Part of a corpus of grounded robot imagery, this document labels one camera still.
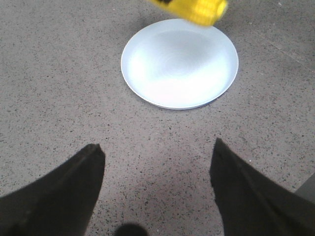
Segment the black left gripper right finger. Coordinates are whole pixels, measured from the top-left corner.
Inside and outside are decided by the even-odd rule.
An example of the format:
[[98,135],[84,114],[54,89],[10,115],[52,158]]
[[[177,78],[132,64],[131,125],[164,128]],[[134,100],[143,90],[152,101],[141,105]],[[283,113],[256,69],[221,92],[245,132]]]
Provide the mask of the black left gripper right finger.
[[315,177],[294,193],[255,170],[217,138],[210,180],[226,236],[313,236]]

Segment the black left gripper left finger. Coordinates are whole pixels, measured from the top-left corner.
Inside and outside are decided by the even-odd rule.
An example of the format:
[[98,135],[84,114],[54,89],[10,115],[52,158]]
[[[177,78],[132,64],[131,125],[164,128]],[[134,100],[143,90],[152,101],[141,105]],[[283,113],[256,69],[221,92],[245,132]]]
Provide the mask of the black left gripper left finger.
[[83,236],[102,186],[105,154],[89,144],[62,165],[0,199],[2,236]]

